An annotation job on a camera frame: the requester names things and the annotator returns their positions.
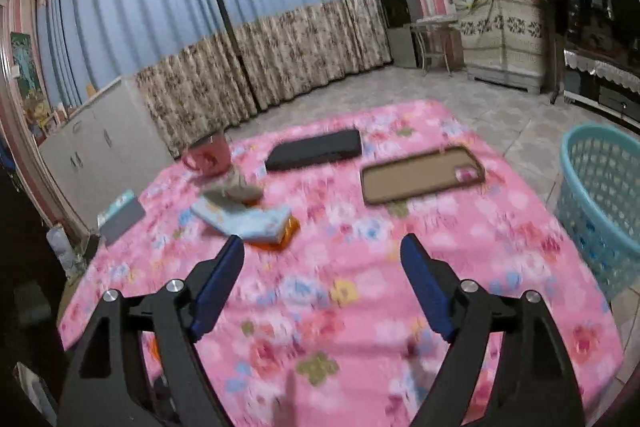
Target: laundry basket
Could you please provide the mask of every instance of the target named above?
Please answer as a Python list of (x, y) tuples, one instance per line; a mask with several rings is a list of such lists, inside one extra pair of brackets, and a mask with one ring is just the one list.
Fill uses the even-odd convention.
[(640, 142), (587, 124), (564, 136), (556, 217), (610, 301), (640, 277)]

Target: red mug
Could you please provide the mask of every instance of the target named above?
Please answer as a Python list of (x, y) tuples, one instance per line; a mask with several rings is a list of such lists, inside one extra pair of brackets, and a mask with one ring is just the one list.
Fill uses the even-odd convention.
[(231, 151), (223, 132), (199, 139), (182, 152), (182, 163), (204, 176), (220, 176), (231, 168)]

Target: tablecloth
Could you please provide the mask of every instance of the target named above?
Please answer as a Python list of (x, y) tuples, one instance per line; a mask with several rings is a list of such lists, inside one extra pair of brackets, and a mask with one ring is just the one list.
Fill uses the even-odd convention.
[[(357, 127), (361, 158), (269, 173), (273, 146)], [(447, 143), (486, 168), (480, 187), (366, 207), (360, 168)], [(440, 103), (420, 101), (339, 116), (232, 144), (234, 163), (264, 186), (263, 204), (288, 204), (302, 229), (279, 254), (246, 247), (244, 267), (214, 330), (196, 345), (213, 388), (240, 425), (406, 427), (428, 393), (447, 344), (428, 327), (399, 262), (414, 232), (460, 279), (492, 293), (545, 298), (571, 356), (584, 403), (616, 374), (622, 347), (589, 269), (544, 204)], [(204, 180), (176, 164), (140, 195), (146, 217), (90, 264), (65, 312), (66, 347), (108, 288), (151, 293), (215, 256), (225, 239), (194, 217)], [(151, 376), (159, 364), (145, 337)], [(468, 418), (482, 414), (495, 377), (492, 334)]]

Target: tiled floor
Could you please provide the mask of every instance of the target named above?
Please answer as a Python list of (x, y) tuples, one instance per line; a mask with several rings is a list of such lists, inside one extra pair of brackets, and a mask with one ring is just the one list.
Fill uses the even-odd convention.
[[(229, 130), (227, 136), (238, 140), (333, 114), (422, 98), (443, 102), (458, 120), (504, 155), (551, 211), (558, 201), (562, 179), (559, 174), (562, 136), (574, 125), (588, 121), (611, 124), (595, 113), (567, 105), (562, 98), (556, 105), (550, 105), (548, 94), (534, 96), (469, 81), (463, 72), (449, 77), (440, 71), (423, 75), (419, 70), (388, 67), (316, 89)], [(609, 406), (640, 361), (639, 307), (640, 281), (612, 303), (625, 347), (625, 362), (596, 406), (591, 421)]]

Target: white cabinet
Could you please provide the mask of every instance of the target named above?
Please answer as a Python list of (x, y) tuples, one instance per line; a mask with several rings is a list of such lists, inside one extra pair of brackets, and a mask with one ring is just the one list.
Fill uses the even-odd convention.
[(69, 204), (90, 229), (125, 190), (136, 195), (173, 163), (130, 80), (119, 78), (40, 146)]

